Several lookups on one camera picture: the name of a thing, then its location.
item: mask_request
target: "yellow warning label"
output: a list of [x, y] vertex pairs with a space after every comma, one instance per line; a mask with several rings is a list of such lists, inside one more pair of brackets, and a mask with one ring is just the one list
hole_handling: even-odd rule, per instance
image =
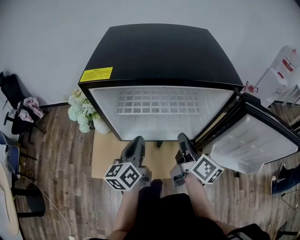
[[113, 70], [112, 67], [86, 70], [83, 72], [83, 75], [79, 82], [82, 83], [88, 81], [109, 79], [111, 77], [112, 70]]

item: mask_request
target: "blue jeans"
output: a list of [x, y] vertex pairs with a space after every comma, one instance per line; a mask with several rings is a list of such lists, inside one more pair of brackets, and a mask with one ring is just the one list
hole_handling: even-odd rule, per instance
[[272, 184], [272, 194], [281, 193], [300, 183], [300, 165], [292, 169], [283, 168], [279, 179], [283, 180]]

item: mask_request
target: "black fridge top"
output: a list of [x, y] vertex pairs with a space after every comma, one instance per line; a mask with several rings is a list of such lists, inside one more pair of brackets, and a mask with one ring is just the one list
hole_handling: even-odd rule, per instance
[[101, 87], [205, 85], [225, 89], [243, 85], [227, 55], [207, 29], [182, 25], [110, 27], [85, 70], [111, 67], [109, 79], [94, 79], [93, 87], [95, 83]]

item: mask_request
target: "white wire shelf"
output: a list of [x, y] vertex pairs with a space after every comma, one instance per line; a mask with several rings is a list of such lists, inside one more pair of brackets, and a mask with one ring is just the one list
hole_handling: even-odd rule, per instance
[[200, 91], [190, 88], [122, 88], [118, 115], [204, 114]]

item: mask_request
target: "open fridge door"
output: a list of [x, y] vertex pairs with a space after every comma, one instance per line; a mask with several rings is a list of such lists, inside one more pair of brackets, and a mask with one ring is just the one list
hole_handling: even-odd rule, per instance
[[298, 152], [300, 138], [258, 98], [244, 93], [196, 146], [222, 167], [256, 173], [264, 164]]

